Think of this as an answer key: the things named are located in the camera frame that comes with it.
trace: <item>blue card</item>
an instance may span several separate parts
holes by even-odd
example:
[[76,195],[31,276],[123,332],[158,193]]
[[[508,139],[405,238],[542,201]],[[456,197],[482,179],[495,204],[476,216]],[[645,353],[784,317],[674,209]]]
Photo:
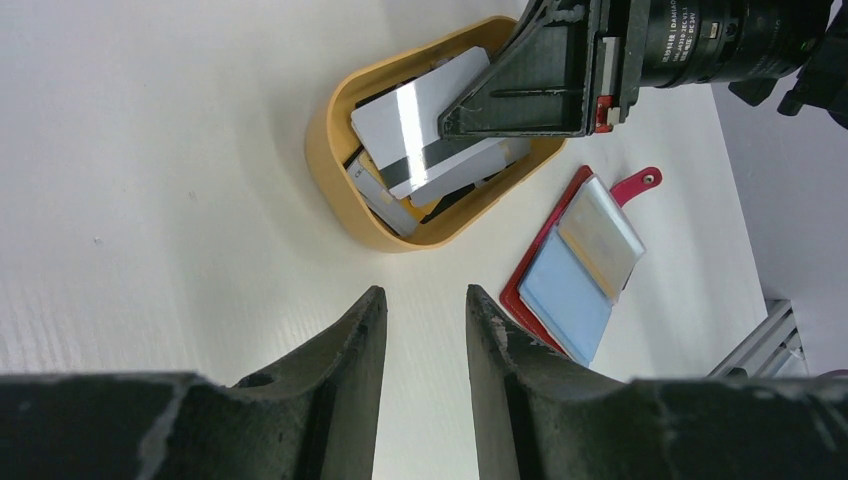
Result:
[[518,287],[521,300],[579,364],[595,358],[612,302],[554,229]]

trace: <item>white table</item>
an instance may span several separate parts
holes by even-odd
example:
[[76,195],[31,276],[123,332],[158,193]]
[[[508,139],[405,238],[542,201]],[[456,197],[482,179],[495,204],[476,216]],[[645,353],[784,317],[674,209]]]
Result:
[[[477,465],[464,295],[497,295],[581,163],[656,165],[626,211],[649,248],[594,367],[707,373],[765,316],[708,87],[643,90],[452,244],[385,255],[342,230],[303,159],[350,71],[515,0],[6,2],[0,9],[0,370],[198,370],[231,384],[388,291],[375,478]],[[492,236],[495,229],[505,233]]]

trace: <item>black lens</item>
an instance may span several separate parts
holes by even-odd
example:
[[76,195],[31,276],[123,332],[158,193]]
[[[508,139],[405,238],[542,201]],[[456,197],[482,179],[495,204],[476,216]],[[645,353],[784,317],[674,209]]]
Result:
[[829,2],[652,0],[642,86],[779,78],[825,31]]

